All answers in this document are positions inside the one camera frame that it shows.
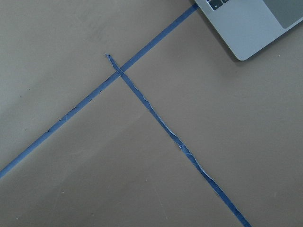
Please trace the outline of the brown paper table cover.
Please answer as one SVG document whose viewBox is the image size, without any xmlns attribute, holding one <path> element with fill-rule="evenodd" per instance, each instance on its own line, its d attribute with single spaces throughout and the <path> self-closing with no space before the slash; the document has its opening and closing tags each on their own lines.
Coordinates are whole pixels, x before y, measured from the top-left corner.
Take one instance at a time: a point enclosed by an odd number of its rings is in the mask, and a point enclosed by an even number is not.
<svg viewBox="0 0 303 227">
<path fill-rule="evenodd" d="M 3 0 L 3 227 L 239 227 L 125 74 L 254 227 L 303 224 L 303 26 L 237 60 L 192 0 Z"/>
</svg>

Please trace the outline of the dark grey laptop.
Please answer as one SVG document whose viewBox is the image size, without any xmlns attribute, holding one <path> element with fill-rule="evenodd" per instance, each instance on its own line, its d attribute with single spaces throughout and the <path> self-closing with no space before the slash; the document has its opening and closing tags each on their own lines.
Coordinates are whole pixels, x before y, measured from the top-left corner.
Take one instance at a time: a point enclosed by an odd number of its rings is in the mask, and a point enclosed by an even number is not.
<svg viewBox="0 0 303 227">
<path fill-rule="evenodd" d="M 198 0 L 234 56 L 247 60 L 303 20 L 301 0 Z"/>
</svg>

